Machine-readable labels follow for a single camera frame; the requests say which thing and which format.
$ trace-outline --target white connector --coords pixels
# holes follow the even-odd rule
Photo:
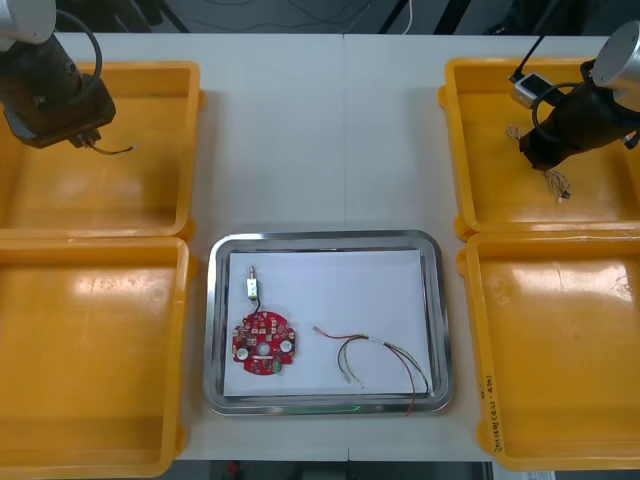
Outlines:
[[[249,278],[247,279],[247,297],[252,302],[258,299],[258,279],[256,278],[256,267],[251,265]]]

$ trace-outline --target circuit board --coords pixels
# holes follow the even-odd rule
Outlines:
[[[233,359],[254,375],[273,375],[291,365],[296,354],[296,334],[287,320],[273,312],[247,315],[233,330]]]

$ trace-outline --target red wire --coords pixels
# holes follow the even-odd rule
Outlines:
[[[413,390],[413,393],[411,395],[411,405],[409,405],[409,408],[407,409],[406,416],[408,417],[409,415],[411,415],[411,411],[413,410],[413,407],[416,404],[416,384],[413,383],[413,375],[411,375],[411,370],[409,369],[409,365],[407,365],[407,362],[404,361],[404,358],[402,358],[398,354],[398,352],[396,352],[393,348],[390,348],[390,347],[387,347],[387,348],[389,348],[389,350],[391,350],[393,354],[400,359],[400,361],[404,365],[404,368],[407,369],[407,373],[409,374],[409,379],[411,380],[411,390]]]

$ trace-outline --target floor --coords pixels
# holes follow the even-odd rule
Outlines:
[[[159,480],[230,480],[229,462],[176,461]],[[481,464],[241,462],[238,480],[482,480]]]
[[[596,1],[600,8],[585,33],[608,35],[632,18],[640,18],[640,2]],[[396,0],[168,0],[193,32],[247,33],[377,33]],[[409,34],[433,33],[448,0],[413,0]],[[472,0],[456,34],[479,35],[505,15],[511,0]],[[409,21],[409,8],[391,27],[399,34]],[[157,31],[174,31],[172,25]]]

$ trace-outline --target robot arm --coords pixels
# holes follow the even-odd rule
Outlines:
[[[640,130],[640,22],[616,30],[595,60],[585,62],[578,84],[553,85],[538,74],[516,69],[513,98],[532,109],[535,128],[520,139],[520,151],[533,168],[549,170],[567,157],[622,140],[634,148]],[[562,87],[574,87],[566,95]],[[538,122],[541,102],[554,106]]]
[[[102,58],[90,34],[98,68],[82,74],[56,37],[55,0],[0,0],[0,103],[13,134],[44,148],[69,140],[93,146],[98,128],[116,109],[100,79]]]

